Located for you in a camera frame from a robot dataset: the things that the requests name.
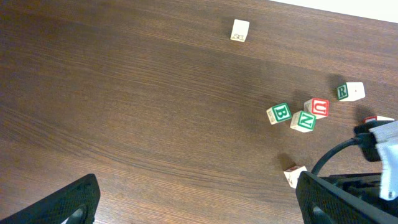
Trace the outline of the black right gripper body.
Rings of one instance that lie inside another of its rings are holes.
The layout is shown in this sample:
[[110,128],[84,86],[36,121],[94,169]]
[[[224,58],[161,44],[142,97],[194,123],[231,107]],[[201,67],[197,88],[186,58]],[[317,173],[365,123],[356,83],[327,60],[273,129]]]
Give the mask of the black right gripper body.
[[[370,121],[354,128],[354,138],[359,141],[355,145],[361,149],[368,162],[381,161],[376,149],[376,137],[370,129],[385,128],[389,123],[392,121]],[[338,174],[322,177],[322,179],[390,215],[397,215],[397,198],[384,200],[379,197],[381,173]]]

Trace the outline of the red I wooden block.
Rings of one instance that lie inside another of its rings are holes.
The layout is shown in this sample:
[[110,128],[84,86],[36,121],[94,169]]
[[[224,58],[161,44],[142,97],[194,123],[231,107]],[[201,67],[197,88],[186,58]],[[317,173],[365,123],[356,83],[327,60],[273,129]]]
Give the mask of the red I wooden block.
[[394,121],[394,119],[393,118],[388,118],[388,117],[385,117],[385,116],[378,116],[378,115],[369,116],[369,117],[366,117],[364,119],[364,123],[368,123],[368,122],[371,122],[371,121]]

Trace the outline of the green N wooden block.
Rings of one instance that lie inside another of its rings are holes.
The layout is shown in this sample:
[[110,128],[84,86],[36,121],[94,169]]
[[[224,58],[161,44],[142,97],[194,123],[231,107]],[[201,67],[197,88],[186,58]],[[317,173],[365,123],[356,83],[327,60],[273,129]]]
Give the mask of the green N wooden block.
[[298,111],[293,114],[290,128],[301,133],[313,131],[316,123],[316,116],[306,111]]

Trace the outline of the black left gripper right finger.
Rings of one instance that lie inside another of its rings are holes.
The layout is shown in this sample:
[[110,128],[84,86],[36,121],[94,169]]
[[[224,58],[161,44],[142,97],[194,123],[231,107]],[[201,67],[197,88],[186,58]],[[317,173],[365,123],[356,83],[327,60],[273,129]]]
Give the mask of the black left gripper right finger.
[[307,171],[300,174],[295,193],[305,223],[397,224],[397,215],[390,215]]

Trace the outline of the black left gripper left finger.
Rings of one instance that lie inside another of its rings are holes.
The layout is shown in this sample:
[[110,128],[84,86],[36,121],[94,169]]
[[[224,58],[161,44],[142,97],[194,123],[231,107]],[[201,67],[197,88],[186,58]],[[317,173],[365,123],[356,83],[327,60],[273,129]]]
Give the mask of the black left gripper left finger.
[[1,223],[92,224],[100,200],[94,174],[87,174],[36,203],[1,220]]

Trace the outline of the blue K wooden block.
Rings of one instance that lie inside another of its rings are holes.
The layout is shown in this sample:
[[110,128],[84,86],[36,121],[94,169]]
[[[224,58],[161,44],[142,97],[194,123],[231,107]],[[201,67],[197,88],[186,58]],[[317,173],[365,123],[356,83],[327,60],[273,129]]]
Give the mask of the blue K wooden block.
[[284,171],[284,175],[291,188],[296,189],[299,176],[303,171],[307,171],[305,166],[293,166]]

